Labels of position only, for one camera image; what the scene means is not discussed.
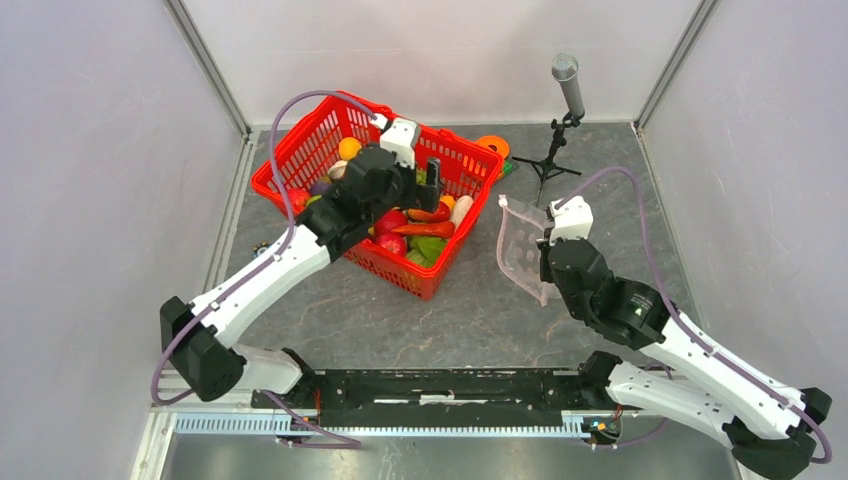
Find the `orange red toy mango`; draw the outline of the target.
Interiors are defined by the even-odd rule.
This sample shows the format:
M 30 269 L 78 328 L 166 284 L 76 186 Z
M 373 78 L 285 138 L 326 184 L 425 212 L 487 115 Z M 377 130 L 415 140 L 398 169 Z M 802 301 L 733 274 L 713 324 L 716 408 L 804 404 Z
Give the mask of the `orange red toy mango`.
M 451 208 L 440 202 L 434 212 L 422 209 L 408 209 L 406 211 L 410 221 L 418 223 L 440 223 L 448 221 L 451 217 Z

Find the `red toy apple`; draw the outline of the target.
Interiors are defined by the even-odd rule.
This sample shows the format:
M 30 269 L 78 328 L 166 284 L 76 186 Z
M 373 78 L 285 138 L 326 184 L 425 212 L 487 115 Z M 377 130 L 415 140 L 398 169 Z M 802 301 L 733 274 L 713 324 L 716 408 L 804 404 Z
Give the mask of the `red toy apple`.
M 375 243 L 379 247 L 400 257 L 405 257 L 407 254 L 408 245 L 402 235 L 392 232 L 384 233 L 376 237 Z

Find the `white toy radish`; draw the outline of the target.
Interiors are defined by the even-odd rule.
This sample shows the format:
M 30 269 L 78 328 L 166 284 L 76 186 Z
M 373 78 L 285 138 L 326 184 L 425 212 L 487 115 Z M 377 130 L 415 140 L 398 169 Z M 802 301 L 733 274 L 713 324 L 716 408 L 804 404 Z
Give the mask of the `white toy radish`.
M 474 199 L 469 195 L 459 197 L 452 208 L 450 221 L 458 229 L 473 206 Z

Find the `red plastic basket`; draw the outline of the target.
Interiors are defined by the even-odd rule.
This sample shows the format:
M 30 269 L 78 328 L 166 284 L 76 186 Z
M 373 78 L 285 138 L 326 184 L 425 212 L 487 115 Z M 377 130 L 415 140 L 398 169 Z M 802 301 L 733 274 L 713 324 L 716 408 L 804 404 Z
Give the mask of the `red plastic basket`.
M 253 190 L 286 212 L 273 178 L 277 166 L 287 188 L 311 187 L 340 159 L 338 145 L 345 137 L 377 143 L 379 129 L 365 113 L 345 100 L 329 96 L 306 114 L 275 143 L 274 154 L 251 178 Z M 472 198 L 468 213 L 456 227 L 439 259 L 424 268 L 365 240 L 344 257 L 363 269 L 422 299 L 433 297 L 444 276 L 470 236 L 502 170 L 503 160 L 488 148 L 468 141 L 448 129 L 421 124 L 415 139 L 416 166 L 424 169 L 431 158 L 440 161 L 443 192 L 459 199 Z

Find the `clear zip top bag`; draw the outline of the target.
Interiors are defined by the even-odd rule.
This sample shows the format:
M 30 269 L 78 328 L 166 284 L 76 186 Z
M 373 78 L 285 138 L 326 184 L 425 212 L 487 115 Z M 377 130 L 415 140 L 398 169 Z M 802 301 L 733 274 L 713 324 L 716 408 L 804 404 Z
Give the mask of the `clear zip top bag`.
M 544 210 L 501 194 L 501 226 L 496 243 L 496 260 L 501 272 L 541 306 L 560 295 L 551 283 L 541 280 L 541 253 L 537 241 L 548 222 Z

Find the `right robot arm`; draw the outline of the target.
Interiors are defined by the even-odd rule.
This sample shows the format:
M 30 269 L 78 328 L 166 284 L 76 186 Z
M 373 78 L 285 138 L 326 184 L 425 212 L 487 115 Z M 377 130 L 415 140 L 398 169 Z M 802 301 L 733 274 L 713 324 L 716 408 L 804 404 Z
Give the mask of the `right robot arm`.
M 613 401 L 659 413 L 714 439 L 767 479 L 793 479 L 812 463 L 832 461 L 821 427 L 832 405 L 827 393 L 784 385 L 739 359 L 661 292 L 616 277 L 586 239 L 542 239 L 538 249 L 542 281 L 556 287 L 574 319 L 688 381 L 655 377 L 595 352 L 577 382 L 585 405 Z

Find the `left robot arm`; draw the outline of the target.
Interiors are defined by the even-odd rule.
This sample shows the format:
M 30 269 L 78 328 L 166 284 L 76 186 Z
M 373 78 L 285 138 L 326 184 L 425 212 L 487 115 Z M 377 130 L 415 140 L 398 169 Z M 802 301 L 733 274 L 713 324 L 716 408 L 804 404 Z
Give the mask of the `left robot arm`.
M 348 162 L 343 177 L 287 225 L 285 233 L 247 266 L 212 290 L 185 302 L 174 296 L 159 310 L 163 354 L 203 402 L 222 397 L 254 364 L 236 343 L 244 331 L 294 286 L 364 241 L 370 228 L 399 208 L 437 209 L 441 162 L 415 163 L 376 144 Z

